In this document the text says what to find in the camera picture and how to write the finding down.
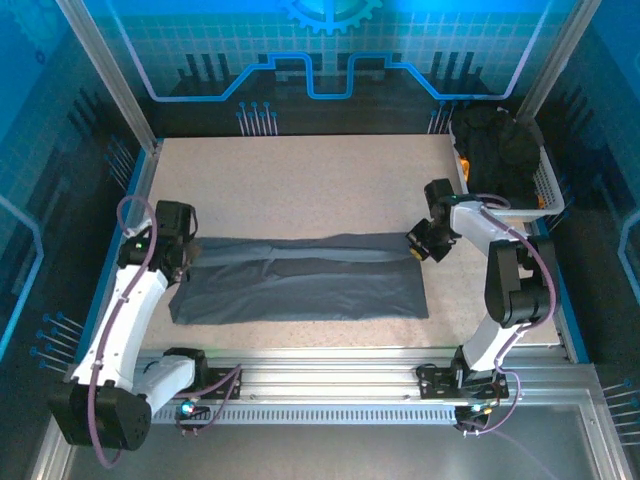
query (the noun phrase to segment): white table surface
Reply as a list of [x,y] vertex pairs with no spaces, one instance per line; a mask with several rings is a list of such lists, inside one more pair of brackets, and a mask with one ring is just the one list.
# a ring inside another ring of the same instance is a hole
[[[424,186],[448,177],[459,191],[449,137],[377,135],[172,138],[151,188],[152,203],[196,207],[198,236],[322,238],[407,232],[428,216]],[[462,239],[439,264],[422,264],[429,318],[175,325],[163,296],[143,341],[174,346],[443,347],[464,343],[485,314],[486,258]],[[557,344],[552,324],[522,343]]]

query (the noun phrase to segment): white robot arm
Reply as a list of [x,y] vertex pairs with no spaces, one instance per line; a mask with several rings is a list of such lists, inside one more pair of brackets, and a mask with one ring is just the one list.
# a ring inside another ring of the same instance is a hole
[[[118,257],[116,282],[109,306],[95,338],[80,364],[49,399],[49,408],[68,443],[91,445],[87,415],[89,386],[93,380],[95,425],[102,446],[136,450],[144,441],[151,417],[182,390],[207,387],[207,362],[203,351],[173,348],[134,384],[134,369],[154,308],[168,286],[183,275],[186,250],[193,239],[190,205],[160,201],[156,207],[157,241],[148,266],[123,302],[125,289],[138,275],[150,252],[149,222],[129,232]],[[103,333],[116,308],[101,358],[96,358]]]
[[[425,196],[432,221],[421,220],[407,234],[412,253],[420,260],[433,257],[439,262],[449,253],[456,239],[465,237],[487,256],[488,264],[484,295],[487,315],[473,337],[458,348],[448,372],[419,371],[418,376],[424,376],[425,384],[431,386],[422,393],[433,398],[454,394],[470,400],[480,398],[478,395],[495,398],[495,385],[500,383],[505,388],[498,396],[506,397],[506,380],[496,371],[496,359],[500,364],[513,345],[514,334],[524,333],[522,327],[541,321],[552,308],[545,275],[517,237],[535,248],[556,284],[553,244],[546,237],[529,237],[515,228],[503,228],[504,224],[490,213],[479,197],[455,195],[449,180],[429,183]],[[532,274],[521,277],[522,269]],[[434,388],[438,381],[434,378],[436,373],[445,378],[443,381],[449,382],[447,386],[451,388]]]

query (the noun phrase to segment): dark gray fabric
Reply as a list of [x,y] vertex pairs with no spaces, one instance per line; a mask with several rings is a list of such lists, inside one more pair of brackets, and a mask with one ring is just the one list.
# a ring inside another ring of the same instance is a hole
[[178,324],[427,317],[404,234],[197,243],[191,280],[169,304]]

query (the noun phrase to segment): cable connector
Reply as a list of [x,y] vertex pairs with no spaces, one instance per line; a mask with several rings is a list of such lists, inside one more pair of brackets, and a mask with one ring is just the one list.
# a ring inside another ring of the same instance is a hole
[[467,438],[467,434],[468,434],[468,433],[474,434],[476,437],[479,437],[479,436],[480,436],[480,432],[479,432],[478,430],[473,430],[472,432],[469,432],[469,430],[463,430],[463,431],[462,431],[462,436],[463,436],[464,438]]

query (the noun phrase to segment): plastic basket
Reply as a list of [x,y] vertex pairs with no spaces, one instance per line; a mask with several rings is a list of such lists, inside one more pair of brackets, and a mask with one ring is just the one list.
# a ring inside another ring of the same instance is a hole
[[[456,162],[456,170],[458,171],[458,177],[460,178],[462,193],[469,193],[467,182],[464,179],[464,172],[462,171],[462,164],[460,163],[460,155],[455,147],[456,137],[451,131],[451,124],[449,124],[449,138],[451,139],[451,147],[453,148],[454,161]],[[564,198],[562,198],[562,193],[558,186],[558,180],[553,172],[551,162],[549,162],[549,157],[547,156],[547,151],[544,147],[540,147],[540,166],[533,176],[533,181],[536,185],[536,193],[544,200],[544,208],[538,208],[535,210],[492,209],[491,212],[496,217],[519,218],[524,222],[532,222],[546,215],[558,215],[559,213],[562,213],[564,210]]]

